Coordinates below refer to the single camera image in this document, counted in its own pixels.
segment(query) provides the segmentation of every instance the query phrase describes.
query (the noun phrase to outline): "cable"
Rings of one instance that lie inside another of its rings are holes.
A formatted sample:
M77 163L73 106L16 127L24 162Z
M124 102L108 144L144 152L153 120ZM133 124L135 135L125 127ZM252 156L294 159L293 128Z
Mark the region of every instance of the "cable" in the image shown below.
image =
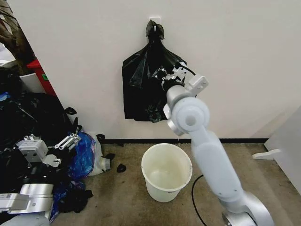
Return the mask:
M179 61L177 63L175 63L174 67L176 69L178 69L179 67L184 68L187 71L189 71L191 74L196 75L191 69L189 69L188 67L183 66Z
M207 224L203 221L202 217L199 215L198 213L198 210L197 210L197 207L196 207L196 204L194 202L194 197L193 197L193 189L194 189L194 185L196 184L196 182L202 178L203 175L199 176L194 182L193 182L193 185L192 185L192 189L191 189L191 198L192 198L192 203L193 203L193 206L194 206L194 210L196 211L197 215L198 215L198 218L201 220L201 222L203 223L204 226L207 226Z

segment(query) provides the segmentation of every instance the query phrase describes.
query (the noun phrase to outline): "baseboard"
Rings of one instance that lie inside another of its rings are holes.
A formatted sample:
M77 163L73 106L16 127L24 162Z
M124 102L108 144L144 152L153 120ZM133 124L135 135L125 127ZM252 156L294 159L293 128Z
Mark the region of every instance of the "baseboard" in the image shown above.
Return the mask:
M263 144L267 138L221 138L222 144ZM190 144L191 139L103 139L102 144Z

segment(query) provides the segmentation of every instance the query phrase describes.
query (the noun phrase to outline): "bucket rim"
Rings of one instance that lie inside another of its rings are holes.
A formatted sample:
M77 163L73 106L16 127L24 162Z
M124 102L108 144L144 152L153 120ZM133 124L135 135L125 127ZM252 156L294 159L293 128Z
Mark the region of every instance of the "bucket rim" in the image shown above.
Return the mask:
M154 148L154 147L156 147L156 146L161 146L161 145L170 145L170 146L176 147L178 150L180 150L180 151L184 154L185 158L188 160L188 163L189 163L189 165L190 165L190 173L189 173L188 179L185 181L185 183L184 183L183 185L181 185L181 186L179 186L179 187L177 187L177 188L167 189L167 188L162 188L162 187L159 187L159 186L153 184L153 183L149 180L149 178L146 176L146 173L145 173L145 171L144 171L144 168L143 168L143 160L145 159L146 154L147 154L152 148ZM151 146L149 149L147 149L146 152L143 154L143 157L142 157L142 159L141 159L141 170L142 170L142 174L143 174L144 178L147 180L147 182L148 182L150 185L152 185L152 186L155 187L156 189L161 190L161 191L164 191L164 192L176 192L176 191L178 191L178 190L184 188L184 187L190 182L190 179L191 179L191 177L192 177L192 163L191 163L191 160L190 160L189 156L188 156L188 155L186 154L186 152L184 152L180 147L178 147L178 146L176 146L176 145L173 145L173 144L169 144L169 143L160 143L160 144L156 144L156 145Z

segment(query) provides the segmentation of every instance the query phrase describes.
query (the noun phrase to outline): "plastic bucket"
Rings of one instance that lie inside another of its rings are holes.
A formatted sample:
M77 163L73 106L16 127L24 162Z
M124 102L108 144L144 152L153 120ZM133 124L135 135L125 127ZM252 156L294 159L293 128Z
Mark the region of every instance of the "plastic bucket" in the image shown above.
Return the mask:
M141 169L150 196L159 202L173 200L191 179L188 155L171 144L157 144L143 155Z

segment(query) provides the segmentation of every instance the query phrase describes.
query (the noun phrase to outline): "gray carpet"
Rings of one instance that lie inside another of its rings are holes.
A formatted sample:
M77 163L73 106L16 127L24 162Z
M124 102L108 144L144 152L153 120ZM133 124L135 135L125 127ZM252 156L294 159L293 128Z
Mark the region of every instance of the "gray carpet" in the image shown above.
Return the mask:
M150 144L103 145L103 153L115 153L111 171L88 177L93 191L86 208L79 214L62 213L52 226L197 226L199 221L191 201L193 181L201 174L191 157L190 145L180 144L193 164L190 183L171 202L160 203L147 193L140 164ZM255 194L269 209L277 226L301 226L301 196L274 161L254 160L264 152L261 144L224 145L245 190ZM123 163L127 170L117 173ZM205 180L195 186L195 201L208 226L222 226L223 210Z

